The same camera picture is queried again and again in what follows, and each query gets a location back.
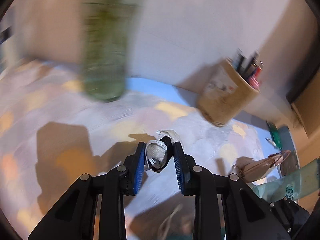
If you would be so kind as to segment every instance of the white wall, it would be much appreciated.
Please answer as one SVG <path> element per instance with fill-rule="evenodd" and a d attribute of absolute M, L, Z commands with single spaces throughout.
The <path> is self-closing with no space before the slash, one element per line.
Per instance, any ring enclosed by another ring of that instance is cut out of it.
<path fill-rule="evenodd" d="M 81 0 L 17 0 L 26 55 L 81 62 Z M 304 0 L 145 0 L 130 43 L 129 74 L 201 92 L 212 66 L 255 49 L 265 64 L 261 95 L 245 110 L 292 122 L 290 81 L 317 32 Z"/>

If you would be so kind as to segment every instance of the metal screw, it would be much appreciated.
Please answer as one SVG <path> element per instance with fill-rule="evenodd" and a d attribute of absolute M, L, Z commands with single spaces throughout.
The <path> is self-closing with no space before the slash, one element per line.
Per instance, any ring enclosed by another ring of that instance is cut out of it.
<path fill-rule="evenodd" d="M 90 175 L 87 174 L 87 173 L 82 174 L 82 175 L 80 176 L 80 179 L 81 179 L 82 181 L 86 181 L 86 180 L 89 179 L 89 178 L 90 178 Z"/>
<path fill-rule="evenodd" d="M 117 167 L 117 171 L 125 171 L 126 169 L 127 169 L 127 167 L 124 166 L 124 165 L 119 165 L 119 166 Z"/>
<path fill-rule="evenodd" d="M 233 181 L 238 181 L 239 180 L 239 176 L 237 174 L 231 174 L 230 175 L 230 179 Z"/>
<path fill-rule="evenodd" d="M 195 171 L 195 172 L 201 172 L 202 171 L 202 168 L 200 167 L 200 166 L 193 166 L 193 171 Z"/>

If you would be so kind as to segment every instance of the pen holder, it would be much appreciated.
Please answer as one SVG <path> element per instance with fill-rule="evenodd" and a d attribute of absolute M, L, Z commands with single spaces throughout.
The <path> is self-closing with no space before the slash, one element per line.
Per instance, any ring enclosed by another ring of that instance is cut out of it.
<path fill-rule="evenodd" d="M 197 107 L 204 117 L 221 127 L 235 117 L 258 94 L 226 59 L 199 97 Z"/>

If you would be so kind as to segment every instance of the silver rivet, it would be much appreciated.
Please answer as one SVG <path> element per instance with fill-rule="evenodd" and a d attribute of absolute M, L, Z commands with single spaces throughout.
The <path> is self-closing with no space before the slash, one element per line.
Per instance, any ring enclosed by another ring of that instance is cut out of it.
<path fill-rule="evenodd" d="M 82 174 L 82 175 L 80 176 L 80 179 L 81 179 L 82 181 L 86 181 L 86 180 L 89 179 L 89 178 L 90 178 L 90 175 L 87 174 L 87 173 Z"/>
<path fill-rule="evenodd" d="M 200 166 L 193 166 L 193 171 L 195 171 L 195 172 L 201 172 L 202 171 L 202 168 L 200 167 Z"/>
<path fill-rule="evenodd" d="M 233 181 L 238 181 L 239 180 L 239 176 L 237 174 L 231 174 L 230 175 L 230 179 Z"/>
<path fill-rule="evenodd" d="M 117 167 L 117 171 L 125 171 L 126 169 L 127 169 L 127 167 L 124 166 L 124 165 L 119 165 L 119 166 Z"/>

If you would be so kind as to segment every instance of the green object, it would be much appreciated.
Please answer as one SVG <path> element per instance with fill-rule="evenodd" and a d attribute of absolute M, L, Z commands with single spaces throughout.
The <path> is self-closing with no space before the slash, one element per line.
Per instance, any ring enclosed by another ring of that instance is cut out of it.
<path fill-rule="evenodd" d="M 320 159 L 315 159 L 287 176 L 254 186 L 252 190 L 267 202 L 284 197 L 298 200 L 319 189 L 319 165 Z"/>
<path fill-rule="evenodd" d="M 279 148 L 280 151 L 282 151 L 282 143 L 281 143 L 281 139 L 280 139 L 277 127 L 275 126 L 274 123 L 271 123 L 271 122 L 267 122 L 267 124 L 269 126 L 269 131 L 270 131 L 272 140 L 276 143 L 276 147 Z"/>
<path fill-rule="evenodd" d="M 83 83 L 85 91 L 114 101 L 125 91 L 128 37 L 141 0 L 84 0 L 85 44 Z"/>

